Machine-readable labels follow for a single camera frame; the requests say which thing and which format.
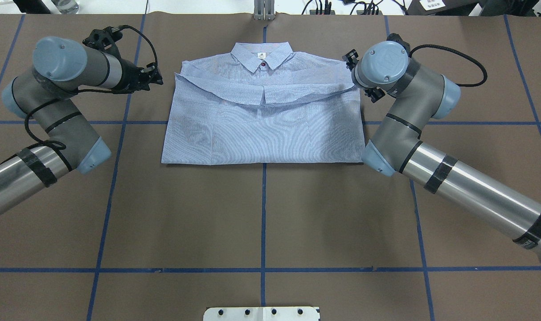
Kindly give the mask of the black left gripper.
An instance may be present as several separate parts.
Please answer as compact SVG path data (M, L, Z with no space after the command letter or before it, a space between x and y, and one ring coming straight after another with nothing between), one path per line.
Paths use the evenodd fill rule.
M122 39L123 30L134 31L148 43L154 55L153 62L146 67L138 67L135 63L122 58L116 43ZM150 85L163 85L154 45L138 29L134 27L105 27L102 30L93 30L87 38L83 39L82 44L99 51L106 60L105 79L95 85L98 90L91 90L92 92L132 94L140 90L149 91Z

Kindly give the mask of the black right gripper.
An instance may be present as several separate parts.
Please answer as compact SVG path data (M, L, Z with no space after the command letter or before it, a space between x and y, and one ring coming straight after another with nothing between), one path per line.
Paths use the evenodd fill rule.
M355 49L342 56L351 72L354 85L375 103L386 94L394 96L399 92L399 82L409 76L411 66L411 45L399 34L390 34L386 41L368 48L362 59Z

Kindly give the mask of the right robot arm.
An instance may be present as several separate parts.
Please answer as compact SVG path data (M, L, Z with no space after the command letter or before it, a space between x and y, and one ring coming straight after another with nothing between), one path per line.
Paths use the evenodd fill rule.
M378 130L368 141L363 162L387 176L401 173L472 213L514 244L534 252L541 263L541 202L503 185L432 146L422 136L457 105L461 89L444 75L413 58L414 49L398 34L370 47L362 59L353 49L343 56L352 81L376 102L395 98Z

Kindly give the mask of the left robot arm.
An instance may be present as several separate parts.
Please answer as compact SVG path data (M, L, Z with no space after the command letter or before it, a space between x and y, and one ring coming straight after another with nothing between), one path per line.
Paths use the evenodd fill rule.
M77 42L41 38L33 65L2 92L4 106L24 121L34 144L0 163L0 215L72 171L88 173L111 150L72 98L80 93L133 94L162 85L158 55L145 67L122 58L116 43L130 25L93 30Z

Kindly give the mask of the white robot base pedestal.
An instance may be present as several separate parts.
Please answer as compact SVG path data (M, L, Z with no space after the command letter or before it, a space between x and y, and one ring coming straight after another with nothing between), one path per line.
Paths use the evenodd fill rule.
M204 321L320 321L319 307L212 307L206 309Z

